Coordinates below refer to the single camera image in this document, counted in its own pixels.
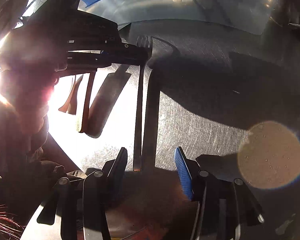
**fork handle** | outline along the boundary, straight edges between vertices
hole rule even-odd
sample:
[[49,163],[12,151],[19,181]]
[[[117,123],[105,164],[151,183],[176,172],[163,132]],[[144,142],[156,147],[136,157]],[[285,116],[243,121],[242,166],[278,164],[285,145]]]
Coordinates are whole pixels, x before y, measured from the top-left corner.
[[140,66],[136,126],[134,132],[134,152],[133,152],[133,170],[141,171],[141,151],[142,151],[142,100],[143,100],[143,76],[145,65]]

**round metal joint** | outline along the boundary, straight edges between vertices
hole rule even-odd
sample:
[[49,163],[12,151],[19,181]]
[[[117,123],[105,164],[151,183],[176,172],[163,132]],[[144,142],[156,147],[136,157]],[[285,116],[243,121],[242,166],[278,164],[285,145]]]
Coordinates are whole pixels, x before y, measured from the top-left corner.
[[237,184],[237,185],[239,185],[239,186],[243,185],[242,179],[235,179],[234,183]]
[[67,183],[68,183],[68,179],[67,178],[61,178],[61,179],[59,179],[59,184],[60,185],[65,185]]
[[103,171],[95,171],[95,172],[93,173],[93,175],[94,175],[95,177],[97,177],[97,178],[100,178],[100,177],[102,177],[102,175],[103,175]]
[[207,171],[199,171],[199,175],[200,175],[201,177],[208,177],[209,172],[207,172]]

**lens flare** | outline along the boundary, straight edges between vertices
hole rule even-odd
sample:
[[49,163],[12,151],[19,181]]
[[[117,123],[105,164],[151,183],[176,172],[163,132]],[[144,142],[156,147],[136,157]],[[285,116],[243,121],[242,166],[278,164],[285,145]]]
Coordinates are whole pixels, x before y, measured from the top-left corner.
[[238,167],[244,179],[262,189],[289,185],[300,176],[300,142],[284,125],[266,121],[249,130]]

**metal fork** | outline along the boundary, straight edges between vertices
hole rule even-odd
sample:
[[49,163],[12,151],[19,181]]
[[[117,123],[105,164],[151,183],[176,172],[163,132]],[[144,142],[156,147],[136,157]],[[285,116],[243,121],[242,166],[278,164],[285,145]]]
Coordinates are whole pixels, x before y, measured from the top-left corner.
[[133,170],[141,171],[143,76],[145,72],[146,63],[152,56],[152,47],[153,47],[152,37],[143,36],[143,35],[138,36],[136,46],[145,48],[148,52],[147,60],[140,65],[136,126],[135,126],[135,133],[134,133]]

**blue gripper pad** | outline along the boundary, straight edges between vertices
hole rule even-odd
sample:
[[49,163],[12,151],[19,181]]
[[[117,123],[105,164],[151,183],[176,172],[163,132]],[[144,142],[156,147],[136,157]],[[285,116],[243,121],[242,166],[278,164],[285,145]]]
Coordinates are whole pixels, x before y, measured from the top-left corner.
[[189,200],[193,198],[191,175],[186,165],[186,156],[181,147],[174,150],[174,162],[177,166],[177,171],[182,186],[183,193]]

